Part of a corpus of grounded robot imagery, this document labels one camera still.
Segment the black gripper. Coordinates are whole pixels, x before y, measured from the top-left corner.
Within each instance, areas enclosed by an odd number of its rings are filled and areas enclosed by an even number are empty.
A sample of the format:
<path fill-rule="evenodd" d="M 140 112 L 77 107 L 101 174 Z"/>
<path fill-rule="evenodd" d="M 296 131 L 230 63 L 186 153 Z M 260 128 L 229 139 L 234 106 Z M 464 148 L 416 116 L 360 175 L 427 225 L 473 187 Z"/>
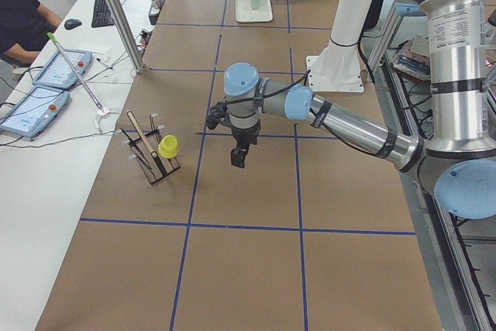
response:
<path fill-rule="evenodd" d="M 236 147 L 230 152 L 231 165 L 238 168 L 245 167 L 246 153 L 251 145 L 257 145 L 258 129 L 233 129 L 232 135 L 236 140 Z"/>

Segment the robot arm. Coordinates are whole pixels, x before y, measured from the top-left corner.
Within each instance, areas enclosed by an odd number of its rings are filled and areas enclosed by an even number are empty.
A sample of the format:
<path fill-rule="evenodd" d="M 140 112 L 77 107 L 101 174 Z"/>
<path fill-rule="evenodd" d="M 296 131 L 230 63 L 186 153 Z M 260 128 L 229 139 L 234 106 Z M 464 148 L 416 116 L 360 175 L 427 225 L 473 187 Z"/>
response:
<path fill-rule="evenodd" d="M 495 141 L 485 77 L 486 0 L 416 2 L 427 17 L 433 135 L 417 179 L 438 205 L 463 219 L 495 214 Z"/>
<path fill-rule="evenodd" d="M 409 171 L 422 156 L 423 140 L 397 133 L 323 98 L 303 84 L 310 73 L 293 84 L 262 78 L 248 63 L 236 63 L 224 72 L 224 119 L 236 147 L 231 164 L 244 168 L 249 148 L 257 143 L 260 116 L 271 114 L 309 123 L 331 133 L 337 140 L 366 155 L 384 159 L 400 172 Z"/>

